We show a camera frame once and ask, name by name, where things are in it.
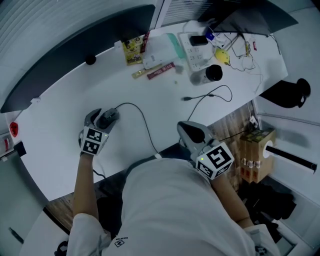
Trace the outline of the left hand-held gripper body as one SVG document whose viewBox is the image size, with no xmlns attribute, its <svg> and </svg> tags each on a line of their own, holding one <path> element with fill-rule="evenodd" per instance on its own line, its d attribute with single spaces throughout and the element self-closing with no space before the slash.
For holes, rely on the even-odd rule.
<svg viewBox="0 0 320 256">
<path fill-rule="evenodd" d="M 98 155 L 107 142 L 109 134 L 110 132 L 108 131 L 101 131 L 95 127 L 85 125 L 78 136 L 80 155 Z"/>
</svg>

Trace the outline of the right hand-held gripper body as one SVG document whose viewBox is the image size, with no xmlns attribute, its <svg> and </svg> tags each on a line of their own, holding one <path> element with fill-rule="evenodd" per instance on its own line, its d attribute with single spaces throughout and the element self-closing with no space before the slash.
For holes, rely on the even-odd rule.
<svg viewBox="0 0 320 256">
<path fill-rule="evenodd" d="M 201 176 L 212 181 L 230 168 L 234 157 L 225 142 L 197 139 L 190 140 L 190 162 Z"/>
</svg>

